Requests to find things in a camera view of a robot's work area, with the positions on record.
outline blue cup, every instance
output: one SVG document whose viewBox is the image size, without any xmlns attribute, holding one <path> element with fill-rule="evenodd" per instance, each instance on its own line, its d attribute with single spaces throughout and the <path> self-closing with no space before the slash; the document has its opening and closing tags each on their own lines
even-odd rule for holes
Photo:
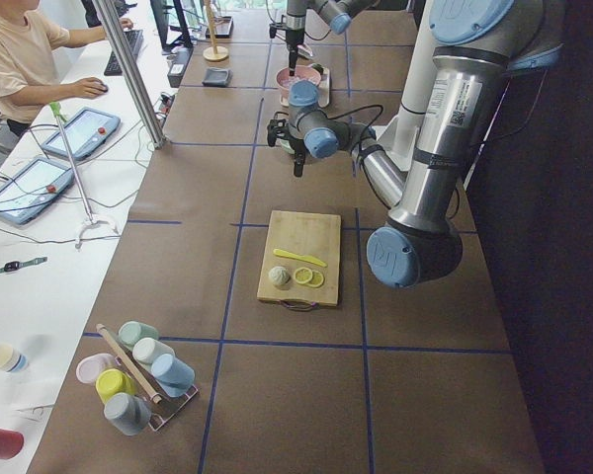
<svg viewBox="0 0 593 474">
<path fill-rule="evenodd" d="M 196 380 L 196 373 L 171 354 L 160 355 L 151 365 L 151 374 L 172 398 L 184 395 Z"/>
</svg>

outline wooden stick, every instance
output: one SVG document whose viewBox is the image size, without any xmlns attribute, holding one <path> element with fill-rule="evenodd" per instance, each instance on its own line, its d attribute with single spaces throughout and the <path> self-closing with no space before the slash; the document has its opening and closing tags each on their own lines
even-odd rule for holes
<svg viewBox="0 0 593 474">
<path fill-rule="evenodd" d="M 103 324 L 97 325 L 97 332 L 103 337 L 103 339 L 108 343 L 112 351 L 117 355 L 117 357 L 121 360 L 121 362 L 127 367 L 129 373 L 136 379 L 138 384 L 142 387 L 145 391 L 149 400 L 158 404 L 162 402 L 164 399 L 162 395 L 160 395 L 154 387 L 151 386 L 149 381 L 145 378 L 145 376 L 138 370 L 138 367 L 134 365 L 134 362 L 129 358 L 126 354 L 126 350 L 121 347 L 121 345 L 117 342 L 117 339 L 112 335 L 112 333 L 106 328 Z"/>
<path fill-rule="evenodd" d="M 211 8 L 211 0 L 205 0 L 205 10 L 207 11 L 207 22 L 209 23 L 209 38 L 213 47 L 213 54 L 217 55 L 217 43 L 215 41 L 215 18 Z"/>
<path fill-rule="evenodd" d="M 218 46 L 215 41 L 215 20 L 213 10 L 211 9 L 211 0 L 205 0 L 205 10 L 207 11 L 207 23 L 209 23 L 209 38 L 211 46 L 204 50 L 203 57 L 207 61 L 223 61 L 228 58 L 228 49 L 224 46 Z"/>
</svg>

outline person's hand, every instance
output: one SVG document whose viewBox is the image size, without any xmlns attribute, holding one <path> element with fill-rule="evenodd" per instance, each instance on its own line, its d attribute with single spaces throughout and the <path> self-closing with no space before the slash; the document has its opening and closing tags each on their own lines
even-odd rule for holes
<svg viewBox="0 0 593 474">
<path fill-rule="evenodd" d="M 83 99 L 94 99 L 108 92 L 108 87 L 101 79 L 96 77 L 84 77 L 77 82 L 72 83 L 74 87 L 74 97 Z"/>
<path fill-rule="evenodd" d="M 134 28 L 134 23 L 129 18 L 126 18 L 126 17 L 119 18 L 119 23 L 121 24 L 121 28 L 123 30 L 125 30 L 125 29 L 131 30 L 132 28 Z"/>
</svg>

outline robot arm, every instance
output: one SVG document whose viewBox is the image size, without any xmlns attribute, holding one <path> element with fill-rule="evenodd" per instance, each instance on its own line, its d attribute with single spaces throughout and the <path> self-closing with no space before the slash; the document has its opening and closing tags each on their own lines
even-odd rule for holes
<svg viewBox="0 0 593 474">
<path fill-rule="evenodd" d="M 433 87 L 425 95 L 419 133 L 399 133 L 393 140 L 412 139 L 393 146 L 412 149 L 407 174 L 364 125 L 327 118 L 317 105 L 313 85 L 301 81 L 291 88 L 289 119 L 280 136 L 300 150 L 303 160 L 307 152 L 324 158 L 337 150 L 348 151 L 389 207 L 386 226 L 378 229 L 367 245 L 372 272 L 383 283 L 412 286 L 443 277 L 459 264 L 462 242 L 446 212 L 473 133 L 487 129 L 508 73 L 547 67 L 557 59 L 564 3 L 427 2 L 423 23 L 428 21 L 436 47 L 430 48 L 432 57 L 416 58 L 427 49 L 416 44 L 411 68 L 416 60 L 432 61 Z M 411 72 L 407 88 L 409 81 L 422 82 L 411 78 Z"/>
<path fill-rule="evenodd" d="M 336 35 L 347 30 L 352 18 L 380 0 L 288 0 L 286 15 L 278 23 L 270 26 L 270 38 L 277 30 L 286 32 L 288 46 L 288 67 L 290 75 L 295 75 L 298 47 L 305 41 L 305 15 L 307 9 L 314 10 Z"/>
</svg>

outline bowl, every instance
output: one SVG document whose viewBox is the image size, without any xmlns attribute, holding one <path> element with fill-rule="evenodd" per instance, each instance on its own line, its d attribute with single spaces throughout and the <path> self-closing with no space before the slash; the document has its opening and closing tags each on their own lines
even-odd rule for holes
<svg viewBox="0 0 593 474">
<path fill-rule="evenodd" d="M 291 77 L 290 70 L 286 67 L 277 73 L 277 86 L 283 99 L 288 99 L 290 88 L 298 81 L 309 81 L 315 86 L 320 84 L 320 73 L 309 66 L 297 66 L 295 75 Z"/>
</svg>

